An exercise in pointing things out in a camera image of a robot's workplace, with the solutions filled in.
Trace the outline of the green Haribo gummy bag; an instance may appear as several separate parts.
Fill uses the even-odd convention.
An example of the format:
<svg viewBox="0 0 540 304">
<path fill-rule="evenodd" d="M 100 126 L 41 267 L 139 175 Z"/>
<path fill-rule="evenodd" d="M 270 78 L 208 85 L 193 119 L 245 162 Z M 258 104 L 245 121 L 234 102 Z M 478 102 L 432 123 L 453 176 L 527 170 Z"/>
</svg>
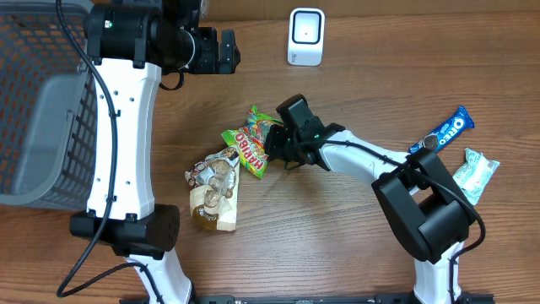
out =
<svg viewBox="0 0 540 304">
<path fill-rule="evenodd" d="M 240 153 L 241 164 L 253 175 L 261 179 L 268 164 L 264 144 L 270 128 L 283 126 L 277 118 L 262 113 L 253 105 L 247 112 L 246 123 L 239 129 L 226 130 L 221 136 L 228 146 L 235 146 Z"/>
</svg>

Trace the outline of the brown clear snack bag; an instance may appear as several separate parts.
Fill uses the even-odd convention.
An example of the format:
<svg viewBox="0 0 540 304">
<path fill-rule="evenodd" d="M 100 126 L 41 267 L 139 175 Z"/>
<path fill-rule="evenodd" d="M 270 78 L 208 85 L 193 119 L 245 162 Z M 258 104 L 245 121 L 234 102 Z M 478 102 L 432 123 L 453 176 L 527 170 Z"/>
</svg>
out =
<svg viewBox="0 0 540 304">
<path fill-rule="evenodd" d="M 240 154 L 235 146 L 208 155 L 185 178 L 190 191 L 193 220 L 212 231 L 235 231 L 240 180 Z"/>
</svg>

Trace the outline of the blue Oreo cookie pack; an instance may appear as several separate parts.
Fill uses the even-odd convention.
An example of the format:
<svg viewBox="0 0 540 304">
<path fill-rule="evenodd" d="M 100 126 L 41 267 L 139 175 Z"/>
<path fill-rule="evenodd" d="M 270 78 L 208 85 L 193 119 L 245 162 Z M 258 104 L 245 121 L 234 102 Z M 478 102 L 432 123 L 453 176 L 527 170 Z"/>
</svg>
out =
<svg viewBox="0 0 540 304">
<path fill-rule="evenodd" d="M 459 106 L 456 111 L 438 127 L 409 147 L 408 152 L 414 154 L 426 148 L 438 153 L 458 138 L 465 130 L 475 128 L 475 122 L 465 106 Z"/>
</svg>

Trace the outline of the teal snack packet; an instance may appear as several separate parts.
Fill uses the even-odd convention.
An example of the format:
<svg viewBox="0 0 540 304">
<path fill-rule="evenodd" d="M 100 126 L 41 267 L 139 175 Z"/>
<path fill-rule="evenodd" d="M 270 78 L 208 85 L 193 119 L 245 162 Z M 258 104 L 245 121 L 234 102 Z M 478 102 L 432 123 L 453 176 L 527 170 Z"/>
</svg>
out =
<svg viewBox="0 0 540 304">
<path fill-rule="evenodd" d="M 455 172 L 453 179 L 468 202 L 476 205 L 500 163 L 487 159 L 483 153 L 465 148 L 465 163 Z"/>
</svg>

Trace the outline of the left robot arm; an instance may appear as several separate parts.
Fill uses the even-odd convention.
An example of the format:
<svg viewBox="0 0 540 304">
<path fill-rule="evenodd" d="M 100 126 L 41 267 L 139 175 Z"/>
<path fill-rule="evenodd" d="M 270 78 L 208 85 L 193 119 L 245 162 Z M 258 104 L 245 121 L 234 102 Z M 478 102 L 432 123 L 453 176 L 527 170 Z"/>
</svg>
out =
<svg viewBox="0 0 540 304">
<path fill-rule="evenodd" d="M 232 74 L 232 30 L 202 27 L 203 0 L 113 1 L 93 6 L 78 54 L 93 74 L 97 105 L 94 178 L 72 235 L 102 243 L 137 271 L 150 303 L 194 303 L 175 245 L 180 212 L 157 204 L 150 176 L 153 112 L 162 77 Z"/>
</svg>

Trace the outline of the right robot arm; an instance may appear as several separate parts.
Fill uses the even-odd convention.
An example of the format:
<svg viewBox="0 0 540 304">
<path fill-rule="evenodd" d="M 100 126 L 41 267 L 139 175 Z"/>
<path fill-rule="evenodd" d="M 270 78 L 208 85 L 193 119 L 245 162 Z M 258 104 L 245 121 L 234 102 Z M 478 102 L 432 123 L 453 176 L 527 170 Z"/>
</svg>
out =
<svg viewBox="0 0 540 304">
<path fill-rule="evenodd" d="M 357 138 L 346 127 L 324 125 L 297 94 L 276 109 L 281 124 L 270 128 L 264 144 L 269 160 L 290 171 L 319 166 L 352 176 L 372 187 L 391 231 L 413 257 L 414 303 L 460 303 L 459 257 L 472 224 L 481 217 L 451 173 L 432 151 L 396 152 Z"/>
</svg>

